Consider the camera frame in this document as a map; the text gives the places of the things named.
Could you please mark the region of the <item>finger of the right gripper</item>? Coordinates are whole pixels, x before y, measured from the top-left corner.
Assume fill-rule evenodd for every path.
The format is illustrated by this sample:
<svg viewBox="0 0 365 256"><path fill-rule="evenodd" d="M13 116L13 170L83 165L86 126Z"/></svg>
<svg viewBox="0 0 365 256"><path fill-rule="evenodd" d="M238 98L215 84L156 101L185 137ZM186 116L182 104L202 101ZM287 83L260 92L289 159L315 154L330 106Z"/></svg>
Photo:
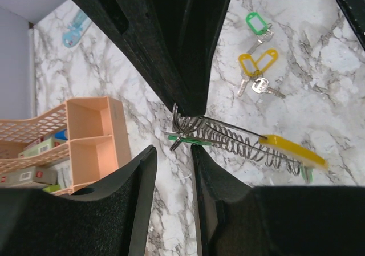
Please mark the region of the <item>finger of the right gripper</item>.
<svg viewBox="0 0 365 256"><path fill-rule="evenodd" d="M175 103L204 115L213 54L230 0L152 0L177 77L186 88Z"/></svg>
<svg viewBox="0 0 365 256"><path fill-rule="evenodd" d="M160 100L188 114L186 86L168 54L152 0L72 0L128 58Z"/></svg>

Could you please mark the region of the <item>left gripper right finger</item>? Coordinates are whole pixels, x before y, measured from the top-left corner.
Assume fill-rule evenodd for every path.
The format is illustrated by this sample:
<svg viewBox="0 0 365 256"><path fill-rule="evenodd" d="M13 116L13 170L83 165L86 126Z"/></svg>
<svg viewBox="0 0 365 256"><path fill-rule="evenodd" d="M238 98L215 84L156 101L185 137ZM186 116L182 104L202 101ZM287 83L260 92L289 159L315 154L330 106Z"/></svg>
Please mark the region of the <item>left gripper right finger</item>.
<svg viewBox="0 0 365 256"><path fill-rule="evenodd" d="M363 187L249 187L191 154L199 255L364 254Z"/></svg>

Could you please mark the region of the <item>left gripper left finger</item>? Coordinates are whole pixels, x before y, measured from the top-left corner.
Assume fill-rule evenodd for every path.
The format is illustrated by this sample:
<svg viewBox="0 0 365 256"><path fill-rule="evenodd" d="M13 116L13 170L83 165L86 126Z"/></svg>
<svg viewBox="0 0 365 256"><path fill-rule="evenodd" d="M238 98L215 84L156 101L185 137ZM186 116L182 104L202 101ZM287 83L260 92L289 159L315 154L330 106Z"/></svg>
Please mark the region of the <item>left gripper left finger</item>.
<svg viewBox="0 0 365 256"><path fill-rule="evenodd" d="M157 150L71 195L1 189L2 255L144 255Z"/></svg>

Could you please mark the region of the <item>metal keyring with yellow grip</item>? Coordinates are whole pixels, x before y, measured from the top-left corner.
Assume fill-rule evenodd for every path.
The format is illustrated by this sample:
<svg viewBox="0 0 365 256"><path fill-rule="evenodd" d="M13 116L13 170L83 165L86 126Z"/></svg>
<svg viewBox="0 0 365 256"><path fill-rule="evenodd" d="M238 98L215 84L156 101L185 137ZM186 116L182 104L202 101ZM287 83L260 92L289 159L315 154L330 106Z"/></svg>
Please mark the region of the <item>metal keyring with yellow grip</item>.
<svg viewBox="0 0 365 256"><path fill-rule="evenodd" d="M245 160L263 162L276 170L286 168L301 175L301 167L328 171L328 162L315 152L277 135L259 135L210 117L187 117L173 105L172 132L211 141L210 147L239 155Z"/></svg>

